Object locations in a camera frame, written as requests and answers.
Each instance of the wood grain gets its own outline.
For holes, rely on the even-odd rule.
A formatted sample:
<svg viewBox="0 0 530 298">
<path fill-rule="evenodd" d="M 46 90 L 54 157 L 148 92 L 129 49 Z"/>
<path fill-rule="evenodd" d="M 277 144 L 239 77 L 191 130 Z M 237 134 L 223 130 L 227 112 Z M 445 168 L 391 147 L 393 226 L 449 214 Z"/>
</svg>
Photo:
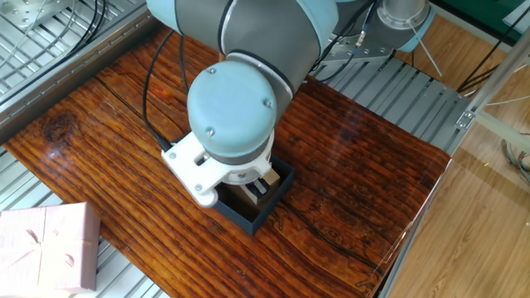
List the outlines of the wood grain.
<svg viewBox="0 0 530 298">
<path fill-rule="evenodd" d="M 371 296 L 384 258 L 449 157 L 321 84 L 304 87 L 273 153 L 296 168 L 274 214 L 249 237 L 199 208 L 163 164 L 141 118 L 159 32 L 73 92 L 5 147 L 68 203 L 88 201 L 102 234 L 170 296 Z M 186 39 L 188 80 L 218 60 Z M 189 132 L 178 38 L 152 74 L 149 116 Z"/>
<path fill-rule="evenodd" d="M 492 45 L 437 17 L 424 38 L 457 88 Z M 497 51 L 481 70 L 506 56 Z M 417 50 L 416 66 L 436 75 Z M 530 68 L 515 74 L 494 101 L 530 94 Z M 516 131 L 530 132 L 530 101 L 487 107 Z M 453 156 L 389 297 L 529 297 L 530 186 L 506 162 L 501 137 L 475 124 Z"/>
</svg>

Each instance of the wooden table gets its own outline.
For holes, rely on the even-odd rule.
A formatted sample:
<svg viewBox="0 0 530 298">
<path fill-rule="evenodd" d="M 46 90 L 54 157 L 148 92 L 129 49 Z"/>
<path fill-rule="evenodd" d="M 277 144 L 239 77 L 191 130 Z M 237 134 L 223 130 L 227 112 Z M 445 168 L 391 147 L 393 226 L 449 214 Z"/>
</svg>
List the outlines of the wooden table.
<svg viewBox="0 0 530 298">
<path fill-rule="evenodd" d="M 371 296 L 396 243 L 449 157 L 321 84 L 276 129 L 294 185 L 255 238 L 198 207 L 141 120 L 158 32 L 4 146 L 68 203 L 88 201 L 102 235 L 170 296 Z M 187 40 L 190 81 L 217 54 Z M 166 138 L 190 131 L 171 38 L 152 76 L 149 117 Z"/>
</svg>

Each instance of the pink box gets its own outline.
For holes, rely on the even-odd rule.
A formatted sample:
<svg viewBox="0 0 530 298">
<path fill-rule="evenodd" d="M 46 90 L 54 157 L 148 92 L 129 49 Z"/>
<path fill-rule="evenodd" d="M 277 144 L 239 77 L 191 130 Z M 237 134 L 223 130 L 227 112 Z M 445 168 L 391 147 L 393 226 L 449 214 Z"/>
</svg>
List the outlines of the pink box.
<svg viewBox="0 0 530 298">
<path fill-rule="evenodd" d="M 86 203 L 0 213 L 0 297 L 96 288 L 99 217 Z"/>
</svg>

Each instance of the light wooden floor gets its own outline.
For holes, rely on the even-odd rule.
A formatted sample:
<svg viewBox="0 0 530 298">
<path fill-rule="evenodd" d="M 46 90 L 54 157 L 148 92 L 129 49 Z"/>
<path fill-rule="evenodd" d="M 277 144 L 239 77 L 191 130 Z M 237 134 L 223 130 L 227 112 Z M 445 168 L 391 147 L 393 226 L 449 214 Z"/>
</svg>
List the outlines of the light wooden floor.
<svg viewBox="0 0 530 298">
<path fill-rule="evenodd" d="M 491 45 L 437 17 L 424 38 L 444 76 L 421 49 L 416 67 L 456 89 Z M 506 56 L 498 51 L 484 70 Z M 400 55 L 410 61 L 410 55 Z M 530 95 L 530 67 L 494 101 Z M 530 100 L 487 107 L 530 132 Z M 454 156 L 412 244 L 391 297 L 530 297 L 530 186 L 507 164 L 501 138 L 475 124 Z"/>
</svg>

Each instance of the green panel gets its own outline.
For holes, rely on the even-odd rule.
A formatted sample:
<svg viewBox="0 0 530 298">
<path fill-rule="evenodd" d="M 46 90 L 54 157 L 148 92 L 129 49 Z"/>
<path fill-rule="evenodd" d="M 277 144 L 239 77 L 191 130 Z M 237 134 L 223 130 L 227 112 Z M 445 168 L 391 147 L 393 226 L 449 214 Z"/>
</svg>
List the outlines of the green panel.
<svg viewBox="0 0 530 298">
<path fill-rule="evenodd" d="M 521 5 L 524 0 L 431 0 L 434 4 L 477 26 L 487 33 L 500 37 L 509 26 L 503 19 Z M 513 44 L 521 37 L 515 30 L 507 43 Z"/>
</svg>

